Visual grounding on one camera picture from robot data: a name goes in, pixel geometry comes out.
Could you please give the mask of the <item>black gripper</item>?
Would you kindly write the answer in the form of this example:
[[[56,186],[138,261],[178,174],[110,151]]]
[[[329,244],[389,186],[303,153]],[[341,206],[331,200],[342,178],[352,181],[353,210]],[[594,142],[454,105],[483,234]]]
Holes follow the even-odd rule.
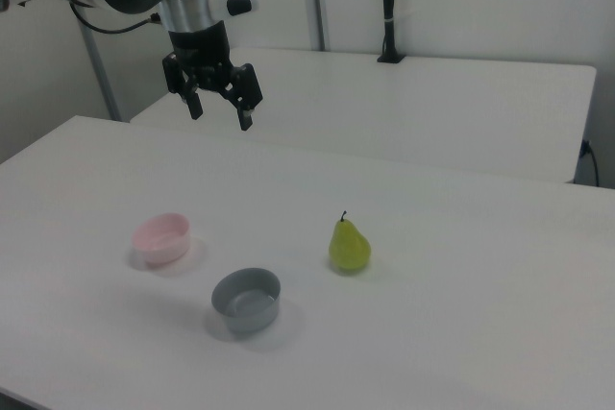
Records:
[[[236,109],[240,129],[248,131],[253,125],[252,112],[263,96],[251,63],[233,68],[225,23],[218,21],[197,32],[170,32],[169,36],[175,54],[162,60],[168,91],[180,96],[193,120],[203,115],[198,86],[223,91],[222,96]]]

